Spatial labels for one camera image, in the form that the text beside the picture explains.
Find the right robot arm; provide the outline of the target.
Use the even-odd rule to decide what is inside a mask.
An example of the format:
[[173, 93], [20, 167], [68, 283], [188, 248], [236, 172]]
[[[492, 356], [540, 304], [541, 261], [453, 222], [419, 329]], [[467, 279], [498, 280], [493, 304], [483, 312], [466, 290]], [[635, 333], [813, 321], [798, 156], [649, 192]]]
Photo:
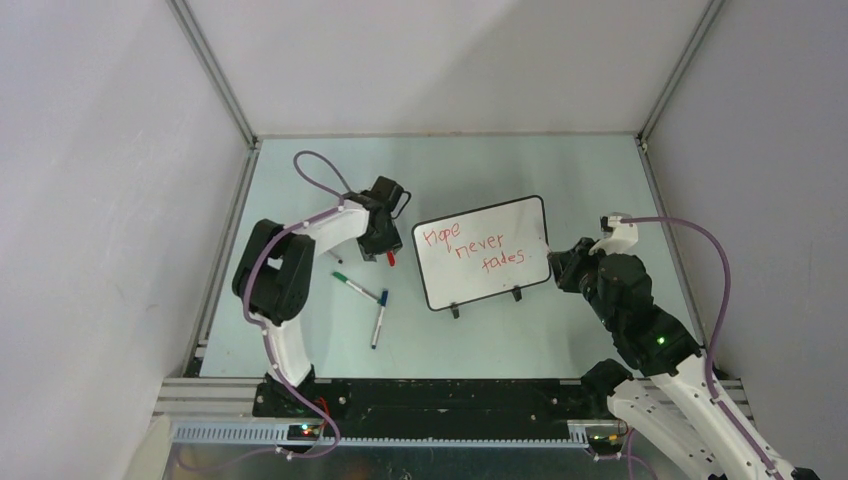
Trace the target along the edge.
[[716, 379], [706, 351], [656, 305], [643, 262], [594, 244], [583, 238], [547, 256], [557, 287], [589, 303], [621, 358], [582, 377], [585, 411], [626, 422], [691, 479], [816, 478], [756, 431]]

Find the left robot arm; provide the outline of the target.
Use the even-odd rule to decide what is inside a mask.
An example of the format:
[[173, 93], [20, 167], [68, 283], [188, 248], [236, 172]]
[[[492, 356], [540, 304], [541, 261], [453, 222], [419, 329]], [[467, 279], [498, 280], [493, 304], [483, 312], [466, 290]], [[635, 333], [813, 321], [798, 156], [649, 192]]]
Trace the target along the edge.
[[282, 384], [277, 402], [292, 416], [316, 403], [304, 382], [313, 371], [300, 313], [305, 307], [316, 258], [354, 240], [364, 261], [392, 257], [402, 248], [396, 225], [412, 194], [380, 176], [373, 186], [340, 196], [339, 203], [301, 222], [284, 226], [261, 220], [253, 228], [232, 281], [245, 319], [260, 328], [271, 377]]

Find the white whiteboard black frame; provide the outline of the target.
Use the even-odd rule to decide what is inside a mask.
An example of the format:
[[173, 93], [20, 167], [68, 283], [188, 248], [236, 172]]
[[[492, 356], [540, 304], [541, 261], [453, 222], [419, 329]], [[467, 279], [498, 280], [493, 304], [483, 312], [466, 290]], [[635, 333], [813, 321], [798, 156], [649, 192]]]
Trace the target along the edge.
[[497, 295], [519, 302], [551, 276], [539, 195], [422, 221], [411, 236], [428, 309], [455, 319], [460, 306]]

